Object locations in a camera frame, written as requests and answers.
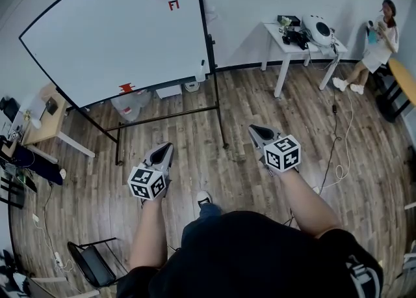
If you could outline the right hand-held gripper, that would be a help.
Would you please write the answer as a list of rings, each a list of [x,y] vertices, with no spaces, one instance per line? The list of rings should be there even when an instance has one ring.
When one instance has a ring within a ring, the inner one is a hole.
[[[248,126],[248,132],[255,148],[259,151],[263,150],[264,162],[268,170],[282,173],[301,163],[301,146],[292,135],[278,139],[281,135],[279,129],[255,124]],[[264,147],[263,141],[271,140],[275,141]]]

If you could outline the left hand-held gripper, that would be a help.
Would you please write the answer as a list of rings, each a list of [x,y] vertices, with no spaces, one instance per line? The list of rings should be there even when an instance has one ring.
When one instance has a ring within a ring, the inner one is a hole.
[[[133,167],[127,184],[133,196],[141,200],[164,197],[170,185],[170,168],[174,146],[170,142],[158,144],[144,155],[143,162]]]

